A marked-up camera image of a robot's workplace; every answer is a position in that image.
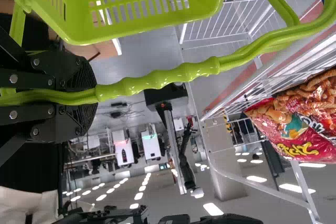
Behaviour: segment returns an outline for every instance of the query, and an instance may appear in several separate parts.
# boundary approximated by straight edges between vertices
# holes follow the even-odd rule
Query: green plastic handle
[[[284,0],[269,0],[272,5],[277,3],[276,10],[281,16],[286,16],[289,26],[284,29],[269,32],[250,45],[240,48],[235,53],[220,58],[211,57],[200,63],[183,63],[172,70],[156,70],[140,78],[124,78],[111,85],[97,85],[96,88],[82,92],[59,92],[53,90],[31,90],[8,94],[0,97],[0,105],[20,105],[34,101],[51,101],[64,105],[81,105],[115,99],[120,95],[133,95],[144,89],[160,89],[171,82],[192,81],[199,76],[209,76],[241,66],[257,55],[270,49],[280,49],[295,40],[312,36],[329,27],[336,20],[336,1],[325,0],[322,15],[307,24],[296,24],[296,15],[291,14]]]

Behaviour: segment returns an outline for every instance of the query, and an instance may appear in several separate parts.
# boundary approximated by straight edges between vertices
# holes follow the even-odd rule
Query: metal pole
[[[97,159],[97,158],[104,158],[104,157],[111,157],[111,156],[115,156],[115,154],[113,153],[113,154],[101,155],[101,156],[97,156],[97,157],[90,157],[90,158],[85,158],[85,159],[81,159],[81,160],[72,161],[71,163],[65,163],[65,164],[66,165],[73,165],[73,164],[78,164],[78,163],[94,160],[94,159]]]
[[[299,166],[298,161],[291,160],[290,164],[292,165],[293,172],[295,175],[296,180],[299,183],[299,186],[302,189],[302,196],[303,199],[308,202],[310,210],[308,210],[312,223],[317,223],[320,220],[319,214],[317,213],[317,209],[313,198],[311,197],[310,193],[308,192],[308,185],[302,173],[301,167]]]
[[[168,131],[168,137],[169,137],[169,143],[170,143],[170,154],[171,157],[173,159],[174,165],[175,165],[175,169],[177,171],[177,183],[180,189],[180,194],[186,194],[187,191],[184,187],[184,181],[183,181],[183,176],[180,170],[180,160],[178,159],[179,157],[179,149],[177,147],[177,142],[176,142],[176,136],[175,136],[175,128],[174,128],[174,124],[173,124],[173,117],[171,114],[171,111],[169,110],[165,110],[164,111],[164,118],[166,120],[166,124],[167,124],[167,131]]]

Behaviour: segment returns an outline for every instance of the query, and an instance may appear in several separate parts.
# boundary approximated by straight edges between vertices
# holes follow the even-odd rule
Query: metal wire rack
[[[299,17],[315,0],[286,0]],[[229,0],[211,18],[180,27],[184,49],[228,44],[237,50],[263,34],[286,27],[267,0]]]
[[[286,61],[286,52],[274,58],[258,69],[247,81],[231,95],[208,111],[201,121],[223,115],[243,112],[262,99],[269,98],[289,87],[304,82],[309,76],[324,71],[335,64],[336,34],[331,35],[313,50],[297,59],[280,66]]]

